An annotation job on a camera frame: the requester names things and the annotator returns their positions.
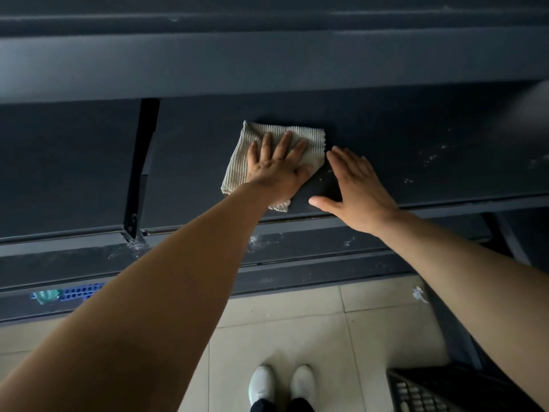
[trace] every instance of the cleaning cloth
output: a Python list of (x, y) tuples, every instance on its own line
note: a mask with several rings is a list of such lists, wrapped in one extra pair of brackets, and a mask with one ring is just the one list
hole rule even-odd
[[(286, 131), (292, 132), (292, 141), (288, 147), (288, 151), (292, 150), (301, 139), (307, 139), (307, 148), (303, 152), (303, 156), (299, 160), (298, 166), (306, 164), (312, 165), (312, 173), (315, 173), (324, 164), (324, 146), (326, 134), (324, 130), (320, 128), (309, 127), (284, 127), (284, 126), (270, 126), (267, 124), (249, 123), (244, 121), (244, 126), (240, 132), (240, 138), (238, 139), (237, 147), (230, 158), (227, 172), (225, 173), (225, 179), (221, 185), (221, 192), (224, 194), (231, 194), (237, 186), (243, 184), (246, 181), (246, 174), (248, 172), (248, 162), (246, 159), (248, 148), (255, 140), (257, 142), (258, 149), (261, 147), (261, 140), (266, 133), (271, 133), (272, 150), (275, 150), (276, 145), (282, 139), (282, 135)], [(274, 205), (269, 207), (276, 211), (287, 212), (290, 200), (283, 204)]]

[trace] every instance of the person's right arm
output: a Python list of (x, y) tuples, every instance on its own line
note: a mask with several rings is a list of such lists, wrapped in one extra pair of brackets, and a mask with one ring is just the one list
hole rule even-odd
[(533, 400), (549, 410), (549, 275), (399, 210), (366, 158), (334, 148), (342, 202), (309, 202), (379, 237), (442, 298)]

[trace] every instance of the pants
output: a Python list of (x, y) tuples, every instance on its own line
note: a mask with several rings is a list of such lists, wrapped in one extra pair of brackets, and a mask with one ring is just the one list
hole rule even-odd
[[(250, 412), (277, 412), (277, 410), (274, 403), (265, 399), (259, 399), (251, 406)], [(312, 406), (305, 399), (297, 398), (290, 401), (286, 412), (315, 412), (315, 410), (312, 409)]]

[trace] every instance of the shoe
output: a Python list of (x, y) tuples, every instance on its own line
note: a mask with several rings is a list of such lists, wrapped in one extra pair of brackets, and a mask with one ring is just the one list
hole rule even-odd
[(263, 365), (255, 369), (254, 374), (251, 375), (248, 397), (250, 405), (259, 399), (275, 401), (275, 374), (271, 367)]
[(316, 400), (316, 381), (311, 367), (298, 367), (290, 383), (290, 395), (292, 400), (303, 398), (313, 406)]

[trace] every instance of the tiled floor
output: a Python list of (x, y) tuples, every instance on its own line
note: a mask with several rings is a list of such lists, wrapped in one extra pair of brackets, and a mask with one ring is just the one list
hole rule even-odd
[[(445, 364), (429, 304), (412, 297), (418, 276), (232, 299), (206, 347), (180, 412), (243, 412), (248, 383), (266, 363), (277, 377), (279, 410), (292, 373), (309, 364), (317, 412), (390, 412), (385, 369)], [(56, 321), (0, 328), (0, 378)]]

